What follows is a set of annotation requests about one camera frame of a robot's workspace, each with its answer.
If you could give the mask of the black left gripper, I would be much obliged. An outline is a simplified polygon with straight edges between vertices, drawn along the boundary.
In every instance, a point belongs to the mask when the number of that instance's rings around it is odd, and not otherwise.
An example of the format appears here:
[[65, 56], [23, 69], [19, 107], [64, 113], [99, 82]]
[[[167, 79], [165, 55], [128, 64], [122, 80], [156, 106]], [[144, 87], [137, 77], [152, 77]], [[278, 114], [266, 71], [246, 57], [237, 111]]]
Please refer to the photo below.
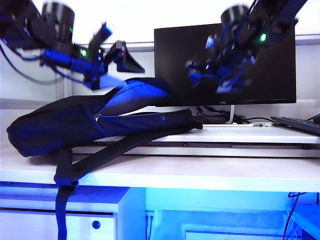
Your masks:
[[[114, 43], [107, 54], [99, 49], [92, 65], [84, 74], [84, 82], [91, 90], [100, 90], [120, 86], [120, 79], [108, 73], [108, 66], [120, 52], [118, 42]], [[145, 73], [145, 69], [127, 51], [122, 50], [117, 59], [117, 71], [122, 73]]]

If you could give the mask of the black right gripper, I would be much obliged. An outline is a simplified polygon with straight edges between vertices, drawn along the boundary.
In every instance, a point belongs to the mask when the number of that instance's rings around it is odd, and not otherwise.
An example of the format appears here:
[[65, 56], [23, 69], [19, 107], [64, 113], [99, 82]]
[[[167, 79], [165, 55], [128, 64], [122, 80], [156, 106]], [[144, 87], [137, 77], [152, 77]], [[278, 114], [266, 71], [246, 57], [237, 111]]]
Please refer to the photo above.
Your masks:
[[188, 80], [193, 88], [201, 82], [207, 82], [214, 86], [217, 94], [239, 94], [248, 85], [243, 73], [250, 63], [257, 61], [257, 52], [254, 50], [232, 50], [220, 58], [218, 69], [213, 59], [206, 61], [191, 59], [185, 62], [185, 69], [188, 70]]

